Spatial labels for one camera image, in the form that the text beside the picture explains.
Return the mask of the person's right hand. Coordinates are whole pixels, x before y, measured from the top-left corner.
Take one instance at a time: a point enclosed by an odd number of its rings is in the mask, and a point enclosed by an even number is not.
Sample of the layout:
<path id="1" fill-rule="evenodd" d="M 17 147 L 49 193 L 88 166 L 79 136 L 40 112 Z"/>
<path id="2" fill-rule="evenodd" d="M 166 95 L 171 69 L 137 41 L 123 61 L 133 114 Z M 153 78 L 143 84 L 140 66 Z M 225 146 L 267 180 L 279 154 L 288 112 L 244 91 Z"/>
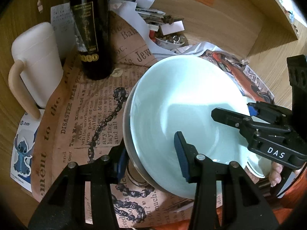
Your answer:
<path id="1" fill-rule="evenodd" d="M 271 170 L 268 176 L 271 187 L 281 183 L 281 172 L 283 171 L 283 165 L 275 162 L 271 162 Z"/>

